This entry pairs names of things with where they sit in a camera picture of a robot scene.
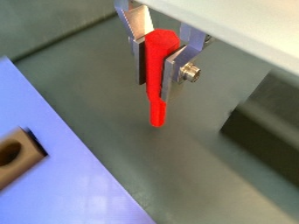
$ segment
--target wooden block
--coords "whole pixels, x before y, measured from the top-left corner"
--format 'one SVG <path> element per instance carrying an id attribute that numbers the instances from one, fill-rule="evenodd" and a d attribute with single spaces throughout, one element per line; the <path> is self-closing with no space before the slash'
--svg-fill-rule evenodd
<path id="1" fill-rule="evenodd" d="M 17 128 L 0 142 L 0 191 L 44 159 L 33 134 Z"/>

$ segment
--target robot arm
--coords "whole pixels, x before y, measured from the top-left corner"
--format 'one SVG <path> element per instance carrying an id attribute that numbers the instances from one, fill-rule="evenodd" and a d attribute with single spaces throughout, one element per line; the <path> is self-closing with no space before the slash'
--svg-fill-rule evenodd
<path id="1" fill-rule="evenodd" d="M 149 67 L 147 64 L 148 57 L 145 57 L 145 36 L 155 31 L 149 11 L 145 5 L 133 7 L 133 1 L 129 0 L 116 0 L 115 7 L 125 27 L 128 42 L 135 56 L 136 83 L 143 85 L 147 76 L 151 75 L 148 69 L 145 69 L 145 67 Z M 193 61 L 201 52 L 208 38 L 209 36 L 204 32 L 181 23 L 180 40 L 187 45 L 177 46 L 163 60 L 163 69 L 160 72 L 161 83 L 157 90 L 163 102 L 169 101 L 175 89 L 183 88 L 184 81 L 195 82 L 199 79 L 200 69 L 193 65 Z"/>

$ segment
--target blue surface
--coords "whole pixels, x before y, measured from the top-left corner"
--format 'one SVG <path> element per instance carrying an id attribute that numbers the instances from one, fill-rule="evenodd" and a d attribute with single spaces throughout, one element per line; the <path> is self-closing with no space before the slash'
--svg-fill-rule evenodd
<path id="1" fill-rule="evenodd" d="M 1 224 L 155 223 L 9 59 L 1 58 L 0 137 L 16 126 L 32 130 L 49 156 L 0 193 Z"/>

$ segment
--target red block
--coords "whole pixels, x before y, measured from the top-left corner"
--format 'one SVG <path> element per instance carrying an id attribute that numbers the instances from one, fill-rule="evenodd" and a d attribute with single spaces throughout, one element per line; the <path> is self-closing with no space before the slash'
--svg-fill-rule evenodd
<path id="1" fill-rule="evenodd" d="M 144 36 L 145 92 L 151 103 L 151 124 L 164 125 L 165 102 L 161 100 L 164 59 L 179 48 L 173 31 L 156 29 Z"/>

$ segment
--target hole in block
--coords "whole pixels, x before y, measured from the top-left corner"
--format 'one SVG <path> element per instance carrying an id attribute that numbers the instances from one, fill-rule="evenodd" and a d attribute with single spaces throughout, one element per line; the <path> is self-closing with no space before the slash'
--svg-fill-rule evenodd
<path id="1" fill-rule="evenodd" d="M 0 146 L 0 166 L 9 165 L 17 158 L 21 151 L 21 144 L 10 142 Z"/>

